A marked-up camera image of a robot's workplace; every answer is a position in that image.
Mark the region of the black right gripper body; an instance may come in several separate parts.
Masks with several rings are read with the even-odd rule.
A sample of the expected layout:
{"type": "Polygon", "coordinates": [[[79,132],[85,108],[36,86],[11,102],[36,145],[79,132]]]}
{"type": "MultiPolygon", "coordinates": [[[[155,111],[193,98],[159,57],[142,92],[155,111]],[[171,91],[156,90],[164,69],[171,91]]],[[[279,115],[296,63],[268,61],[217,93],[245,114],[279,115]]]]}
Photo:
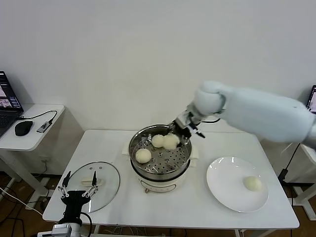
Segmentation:
{"type": "Polygon", "coordinates": [[[197,136],[201,138],[205,138],[204,134],[199,131],[196,125],[193,123],[190,123],[185,128],[181,128],[176,121],[173,121],[171,123],[172,131],[174,134],[176,134],[179,138],[191,138],[192,134],[196,134],[197,136]]]}

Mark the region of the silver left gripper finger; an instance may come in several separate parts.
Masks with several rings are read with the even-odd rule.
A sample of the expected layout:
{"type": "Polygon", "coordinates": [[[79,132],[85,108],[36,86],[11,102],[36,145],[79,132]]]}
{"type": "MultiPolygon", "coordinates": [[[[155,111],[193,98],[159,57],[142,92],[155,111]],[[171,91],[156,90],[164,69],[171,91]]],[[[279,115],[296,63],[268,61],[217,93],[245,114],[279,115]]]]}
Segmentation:
{"type": "Polygon", "coordinates": [[[91,187],[82,196],[85,198],[91,198],[96,194],[97,191],[98,191],[98,185],[97,185],[97,177],[96,177],[96,171],[95,171],[93,174],[91,187]]]}
{"type": "Polygon", "coordinates": [[[61,198],[66,198],[69,196],[68,191],[67,191],[67,186],[68,186],[70,177],[71,177],[71,171],[69,171],[66,177],[63,179],[62,185],[58,186],[58,191],[61,194],[61,198]]]}

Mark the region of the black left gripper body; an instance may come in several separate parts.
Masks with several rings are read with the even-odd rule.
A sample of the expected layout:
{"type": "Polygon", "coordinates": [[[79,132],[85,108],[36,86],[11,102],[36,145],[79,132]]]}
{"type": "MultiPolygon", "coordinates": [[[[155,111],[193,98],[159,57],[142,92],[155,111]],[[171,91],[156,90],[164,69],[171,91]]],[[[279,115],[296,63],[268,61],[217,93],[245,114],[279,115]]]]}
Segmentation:
{"type": "Polygon", "coordinates": [[[61,201],[66,208],[62,220],[80,220],[82,207],[89,202],[89,197],[85,191],[68,191],[66,196],[61,197],[61,201]]]}

